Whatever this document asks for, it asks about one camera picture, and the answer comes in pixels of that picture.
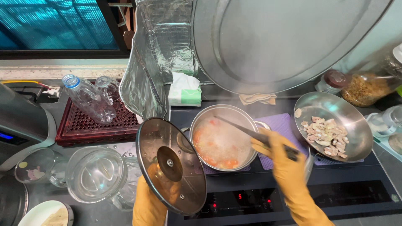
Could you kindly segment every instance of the glass cup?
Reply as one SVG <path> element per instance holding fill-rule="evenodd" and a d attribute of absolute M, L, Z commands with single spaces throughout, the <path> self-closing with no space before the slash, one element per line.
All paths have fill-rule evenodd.
<path fill-rule="evenodd" d="M 95 87 L 103 93 L 111 105 L 120 99 L 119 85 L 120 83 L 115 78 L 107 76 L 101 76 L 95 81 Z"/>
<path fill-rule="evenodd" d="M 65 171 L 68 159 L 49 148 L 32 150 L 15 166 L 15 178 L 24 184 L 51 182 L 67 187 Z"/>
<path fill-rule="evenodd" d="M 132 211 L 141 170 L 136 157 L 122 157 L 104 147 L 77 150 L 66 172 L 70 195 L 82 203 L 111 201 L 121 211 Z"/>

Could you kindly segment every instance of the yellow rubber glove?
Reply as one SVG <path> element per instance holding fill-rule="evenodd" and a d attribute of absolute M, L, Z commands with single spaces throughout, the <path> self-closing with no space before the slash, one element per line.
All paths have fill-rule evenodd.
<path fill-rule="evenodd" d="M 168 208 L 148 187 L 144 176 L 138 179 L 133 210 L 133 226 L 162 226 Z"/>
<path fill-rule="evenodd" d="M 269 137 L 271 148 L 251 138 L 256 151 L 272 159 L 273 175 L 285 195 L 285 203 L 291 211 L 292 218 L 299 226 L 334 226 L 325 213 L 314 203 L 304 181 L 305 156 L 301 153 L 297 161 L 288 159 L 283 145 L 295 148 L 294 144 L 277 132 L 260 128 L 260 133 Z"/>

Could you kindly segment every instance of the blue window pane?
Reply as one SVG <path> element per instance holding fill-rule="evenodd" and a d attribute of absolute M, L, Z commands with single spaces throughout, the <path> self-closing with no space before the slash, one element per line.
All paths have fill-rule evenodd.
<path fill-rule="evenodd" d="M 0 0 L 0 23 L 25 49 L 118 49 L 95 0 Z"/>
<path fill-rule="evenodd" d="M 19 48 L 13 41 L 11 41 L 11 39 L 9 39 L 9 37 L 7 37 L 3 32 L 0 31 L 0 49 L 16 50 Z"/>

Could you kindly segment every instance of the tissue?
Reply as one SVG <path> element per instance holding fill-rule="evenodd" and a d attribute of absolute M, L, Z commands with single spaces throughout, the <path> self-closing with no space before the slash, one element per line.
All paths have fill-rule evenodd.
<path fill-rule="evenodd" d="M 201 86 L 198 79 L 181 72 L 172 72 L 173 84 L 169 90 L 170 106 L 201 106 Z"/>

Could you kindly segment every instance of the large metal lid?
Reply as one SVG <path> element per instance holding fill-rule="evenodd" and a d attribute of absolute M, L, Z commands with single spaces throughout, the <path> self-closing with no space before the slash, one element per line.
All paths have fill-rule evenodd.
<path fill-rule="evenodd" d="M 197 1 L 198 62 L 218 86 L 239 94 L 293 88 L 359 43 L 391 0 Z"/>
<path fill-rule="evenodd" d="M 204 172 L 195 173 L 194 164 L 201 162 L 184 133 L 153 117 L 141 124 L 135 142 L 142 174 L 158 199 L 178 214 L 197 213 L 204 206 L 207 185 Z"/>

